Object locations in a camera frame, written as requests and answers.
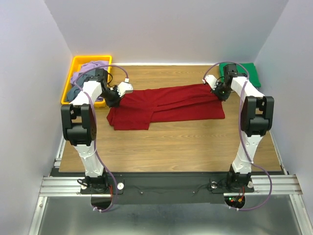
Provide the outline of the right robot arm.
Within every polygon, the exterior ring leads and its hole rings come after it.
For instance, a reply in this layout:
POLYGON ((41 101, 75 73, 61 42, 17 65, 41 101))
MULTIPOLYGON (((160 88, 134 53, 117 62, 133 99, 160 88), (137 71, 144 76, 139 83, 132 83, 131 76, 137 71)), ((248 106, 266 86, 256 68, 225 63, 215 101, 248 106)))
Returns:
POLYGON ((230 191, 249 185, 251 167, 255 166, 254 155, 262 138, 272 127, 274 109, 274 98, 259 92, 251 84, 247 69, 240 73, 238 66, 227 63, 223 67, 224 80, 218 79, 212 89, 212 93, 221 101, 226 101, 232 91, 240 98, 240 145, 225 179, 226 188, 230 191))

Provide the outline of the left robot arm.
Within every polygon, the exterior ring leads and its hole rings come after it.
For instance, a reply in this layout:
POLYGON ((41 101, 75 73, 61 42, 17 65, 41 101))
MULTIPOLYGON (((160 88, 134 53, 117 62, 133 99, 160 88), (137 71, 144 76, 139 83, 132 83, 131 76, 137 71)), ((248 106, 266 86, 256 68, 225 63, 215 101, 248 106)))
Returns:
POLYGON ((109 107, 117 107, 121 100, 118 86, 108 86, 109 73, 104 68, 81 73, 83 84, 75 84, 79 94, 61 106, 61 119, 64 139, 76 149, 85 168, 84 179, 79 179, 82 194, 101 194, 112 189, 108 175, 96 154, 96 115, 94 103, 102 97, 109 107))

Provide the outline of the red t shirt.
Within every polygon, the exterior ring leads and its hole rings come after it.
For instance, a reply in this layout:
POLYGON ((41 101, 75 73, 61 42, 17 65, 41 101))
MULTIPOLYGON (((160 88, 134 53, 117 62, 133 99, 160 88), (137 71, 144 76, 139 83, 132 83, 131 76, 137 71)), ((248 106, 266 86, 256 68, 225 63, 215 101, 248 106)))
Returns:
POLYGON ((114 130, 147 130, 155 122, 224 118, 222 102, 203 84, 136 90, 107 115, 114 130))

